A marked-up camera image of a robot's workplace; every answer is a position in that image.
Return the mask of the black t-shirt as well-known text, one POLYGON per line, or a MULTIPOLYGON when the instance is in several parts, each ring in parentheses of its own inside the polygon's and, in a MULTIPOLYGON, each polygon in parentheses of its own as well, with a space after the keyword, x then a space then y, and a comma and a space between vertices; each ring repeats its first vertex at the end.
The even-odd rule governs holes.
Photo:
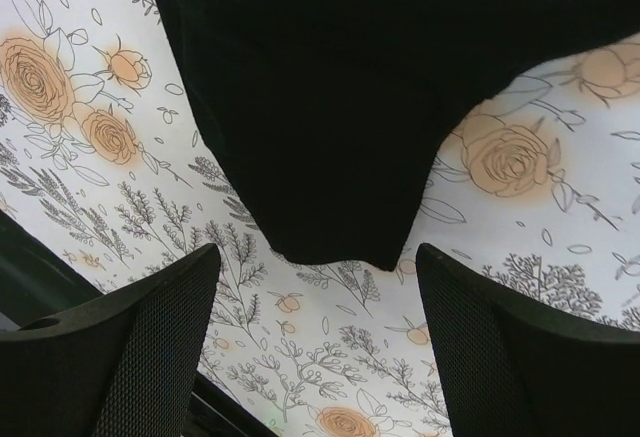
POLYGON ((156 0, 201 137, 270 246, 391 270, 436 151, 550 60, 629 37, 637 0, 156 0))

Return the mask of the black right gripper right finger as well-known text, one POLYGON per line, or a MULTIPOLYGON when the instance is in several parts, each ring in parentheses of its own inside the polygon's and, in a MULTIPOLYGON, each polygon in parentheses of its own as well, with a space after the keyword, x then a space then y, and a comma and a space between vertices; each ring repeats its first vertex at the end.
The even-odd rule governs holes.
POLYGON ((638 435, 638 333, 554 309, 430 244, 416 265, 454 435, 638 435))

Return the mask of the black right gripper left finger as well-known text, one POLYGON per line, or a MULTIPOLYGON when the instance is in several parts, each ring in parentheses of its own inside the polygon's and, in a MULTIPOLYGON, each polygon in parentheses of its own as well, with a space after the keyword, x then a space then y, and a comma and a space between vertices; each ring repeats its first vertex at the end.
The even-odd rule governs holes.
POLYGON ((179 436, 221 257, 156 274, 1 335, 4 436, 179 436))

